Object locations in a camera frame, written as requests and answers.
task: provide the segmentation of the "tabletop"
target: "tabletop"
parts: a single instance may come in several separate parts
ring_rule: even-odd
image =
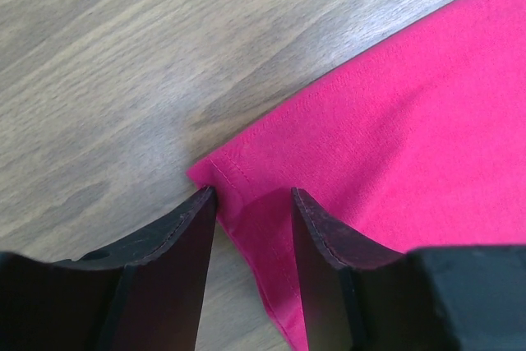
[[[0,0],[0,249],[78,258],[148,224],[196,160],[450,1]],[[219,227],[197,349],[287,349]]]

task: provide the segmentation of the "wooden table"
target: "wooden table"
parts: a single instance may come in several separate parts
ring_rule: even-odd
[[[451,0],[0,0],[0,249],[77,258],[194,191],[185,169]],[[198,349],[287,349],[219,229]]]

